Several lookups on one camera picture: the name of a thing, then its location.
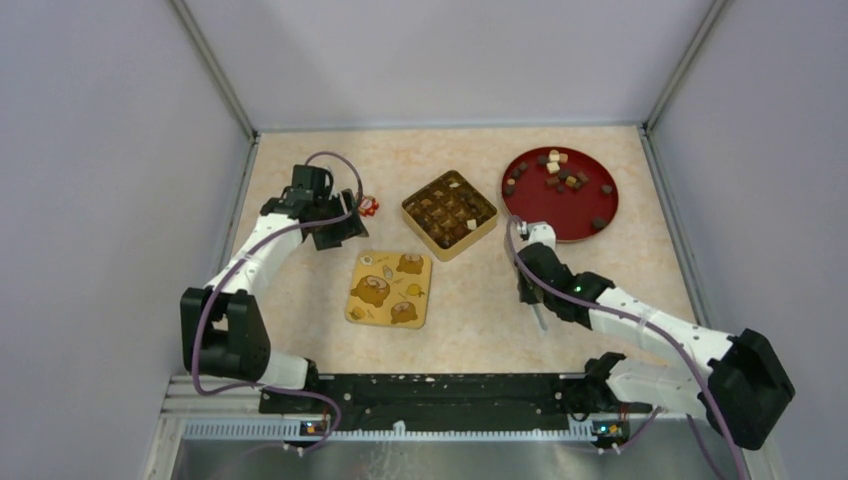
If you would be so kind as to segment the gold chocolate tin box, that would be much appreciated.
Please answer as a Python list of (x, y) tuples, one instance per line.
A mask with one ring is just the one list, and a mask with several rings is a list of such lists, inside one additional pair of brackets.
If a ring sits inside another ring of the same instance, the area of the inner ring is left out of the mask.
[[(404, 221), (437, 259), (447, 262), (470, 248), (497, 225), (499, 212), (456, 170), (431, 180), (401, 203)], [(477, 221), (469, 231), (466, 221)]]

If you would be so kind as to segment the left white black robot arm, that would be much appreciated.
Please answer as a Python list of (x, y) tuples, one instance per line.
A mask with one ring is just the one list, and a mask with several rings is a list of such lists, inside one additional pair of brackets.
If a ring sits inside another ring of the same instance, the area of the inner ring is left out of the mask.
[(321, 388), (308, 378), (309, 360), (272, 348), (259, 303), (286, 258), (307, 239), (321, 251), (367, 236), (358, 211), (362, 198), (361, 184), (336, 191), (329, 169), (294, 166), (290, 185), (262, 206), (230, 261), (204, 286), (182, 294), (182, 354), (189, 373), (281, 388), (283, 401), (297, 413), (317, 407)]

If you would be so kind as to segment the silver metal tongs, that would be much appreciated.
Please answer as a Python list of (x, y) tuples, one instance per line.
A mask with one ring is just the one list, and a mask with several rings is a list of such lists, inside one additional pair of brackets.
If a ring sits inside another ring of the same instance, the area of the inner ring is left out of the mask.
[(532, 306), (532, 311), (534, 313), (534, 316), (536, 318), (536, 321), (537, 321), (537, 324), (539, 326), (540, 331), (542, 333), (546, 333), (548, 331), (549, 327), (548, 327), (548, 323), (547, 323), (547, 321), (544, 317), (544, 314), (541, 311), (540, 305), (534, 304)]

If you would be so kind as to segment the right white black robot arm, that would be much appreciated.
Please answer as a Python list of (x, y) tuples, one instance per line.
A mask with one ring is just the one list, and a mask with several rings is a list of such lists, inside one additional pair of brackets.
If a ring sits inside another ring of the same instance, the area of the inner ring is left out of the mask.
[(505, 242), (521, 302), (558, 319), (614, 336), (663, 359), (642, 363), (606, 353), (587, 364), (589, 404), (612, 412), (644, 403), (706, 420), (745, 450), (763, 447), (796, 395), (771, 342), (744, 329), (733, 335), (684, 321), (637, 299), (594, 272), (561, 262), (546, 222), (511, 217)]

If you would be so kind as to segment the yellow bear tin lid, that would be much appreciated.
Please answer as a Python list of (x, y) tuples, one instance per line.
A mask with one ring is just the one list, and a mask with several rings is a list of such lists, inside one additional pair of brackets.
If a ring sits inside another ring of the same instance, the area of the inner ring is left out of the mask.
[(353, 324), (417, 330), (426, 322), (433, 261), (366, 250), (356, 258), (345, 318)]

